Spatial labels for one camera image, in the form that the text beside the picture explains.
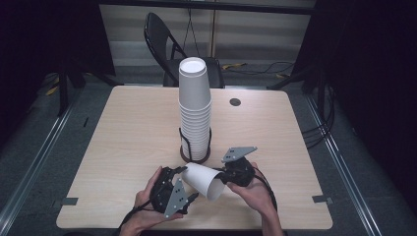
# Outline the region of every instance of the forearm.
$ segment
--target forearm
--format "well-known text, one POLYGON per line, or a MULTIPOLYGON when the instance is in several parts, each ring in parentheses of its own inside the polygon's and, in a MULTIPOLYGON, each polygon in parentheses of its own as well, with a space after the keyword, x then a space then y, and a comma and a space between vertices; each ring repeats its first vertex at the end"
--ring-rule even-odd
POLYGON ((277 212, 272 208, 260 212, 262 218, 262 232, 264 236, 283 236, 281 223, 277 212))

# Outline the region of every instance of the metal bracket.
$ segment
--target metal bracket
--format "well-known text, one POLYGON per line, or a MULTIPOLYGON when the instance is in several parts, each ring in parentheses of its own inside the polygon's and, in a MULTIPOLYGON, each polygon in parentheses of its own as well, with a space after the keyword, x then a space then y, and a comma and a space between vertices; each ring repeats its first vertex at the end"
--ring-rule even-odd
POLYGON ((221 162, 225 163, 225 162, 238 160, 244 157, 246 154, 249 154, 255 151, 256 149, 258 148, 257 147, 231 147, 227 151, 226 155, 223 157, 221 162))
POLYGON ((169 218, 172 214, 182 209, 188 203, 187 195, 184 190, 182 179, 178 179, 169 197, 168 205, 165 210, 165 217, 169 218))

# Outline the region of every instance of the white wall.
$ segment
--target white wall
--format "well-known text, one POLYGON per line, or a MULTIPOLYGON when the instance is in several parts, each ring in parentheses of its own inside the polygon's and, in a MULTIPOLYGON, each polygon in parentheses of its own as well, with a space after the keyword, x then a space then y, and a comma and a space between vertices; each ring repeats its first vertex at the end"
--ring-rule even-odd
MULTIPOLYGON (((253 0, 227 0, 252 4, 253 0)), ((313 7, 315 0, 258 0, 256 4, 313 7)), ((101 15, 116 66, 155 65, 144 40, 145 17, 157 13, 183 43, 188 25, 186 9, 101 5, 101 15)), ((295 61, 304 38, 309 16, 268 13, 242 13, 192 10, 193 26, 201 56, 212 54, 220 63, 270 63, 295 61)), ((194 38, 189 31, 186 52, 196 56, 194 38)))

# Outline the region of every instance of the wooden table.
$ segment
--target wooden table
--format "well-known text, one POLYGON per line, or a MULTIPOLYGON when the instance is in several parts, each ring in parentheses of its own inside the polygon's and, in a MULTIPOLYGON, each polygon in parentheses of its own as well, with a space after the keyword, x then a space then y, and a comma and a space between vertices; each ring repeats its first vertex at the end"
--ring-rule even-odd
MULTIPOLYGON (((248 154, 275 193, 284 229, 329 229, 332 220, 288 96, 283 91, 212 89, 211 155, 204 165, 222 167, 231 147, 258 147, 248 154), (241 105, 230 104, 231 98, 241 105)), ((61 228, 117 228, 159 165, 175 168, 180 156, 178 88, 113 89, 68 198, 61 228)), ((191 187, 186 191, 192 193, 191 187)), ((259 229, 261 219, 227 187, 215 202, 198 197, 183 219, 154 229, 259 229)))

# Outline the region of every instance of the chair backrest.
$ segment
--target chair backrest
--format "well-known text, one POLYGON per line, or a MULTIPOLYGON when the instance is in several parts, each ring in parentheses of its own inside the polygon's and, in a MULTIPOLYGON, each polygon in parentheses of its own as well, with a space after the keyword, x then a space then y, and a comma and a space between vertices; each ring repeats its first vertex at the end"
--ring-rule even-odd
POLYGON ((183 57, 187 57, 187 55, 172 36, 169 28, 157 14, 148 13, 145 22, 144 36, 150 53, 153 55, 156 62, 162 67, 165 73, 168 74, 172 80, 174 80, 174 82, 178 83, 178 79, 173 75, 167 65, 168 59, 166 57, 166 49, 168 38, 173 43, 170 59, 173 59, 175 51, 180 52, 183 57))

